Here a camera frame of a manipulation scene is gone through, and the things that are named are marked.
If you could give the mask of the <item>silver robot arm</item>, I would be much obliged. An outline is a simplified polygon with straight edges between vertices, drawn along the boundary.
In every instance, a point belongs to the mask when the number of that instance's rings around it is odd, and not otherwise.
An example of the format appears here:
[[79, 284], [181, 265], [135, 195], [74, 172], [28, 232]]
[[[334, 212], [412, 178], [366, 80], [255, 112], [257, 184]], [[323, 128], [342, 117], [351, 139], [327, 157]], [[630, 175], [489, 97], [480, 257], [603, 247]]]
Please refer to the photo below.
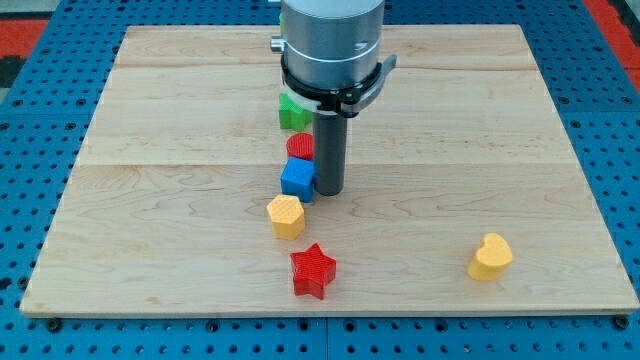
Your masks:
[[383, 0], [282, 0], [283, 61], [306, 86], [346, 89], [374, 73]]

